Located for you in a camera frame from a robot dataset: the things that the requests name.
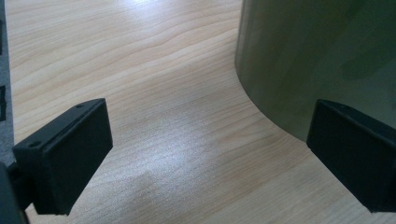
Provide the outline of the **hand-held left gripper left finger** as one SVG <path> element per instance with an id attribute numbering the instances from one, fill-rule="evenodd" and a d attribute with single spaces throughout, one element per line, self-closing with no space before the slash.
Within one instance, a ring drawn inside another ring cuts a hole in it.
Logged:
<path id="1" fill-rule="evenodd" d="M 13 147 L 21 208 L 68 215 L 112 147 L 104 98 L 69 108 Z"/>

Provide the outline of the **green plastic trash bin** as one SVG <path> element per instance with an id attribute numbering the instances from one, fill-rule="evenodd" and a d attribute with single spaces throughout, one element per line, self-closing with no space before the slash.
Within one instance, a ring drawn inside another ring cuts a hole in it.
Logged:
<path id="1" fill-rule="evenodd" d="M 264 116 L 301 140 L 319 99 L 396 129 L 396 0 L 243 0 L 235 68 Z"/>

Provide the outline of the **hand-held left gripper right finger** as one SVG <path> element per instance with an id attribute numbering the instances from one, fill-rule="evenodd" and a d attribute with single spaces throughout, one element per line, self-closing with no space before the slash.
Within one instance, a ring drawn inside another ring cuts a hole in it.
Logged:
<path id="1" fill-rule="evenodd" d="M 396 213 L 396 129 L 318 100 L 306 144 L 370 212 Z"/>

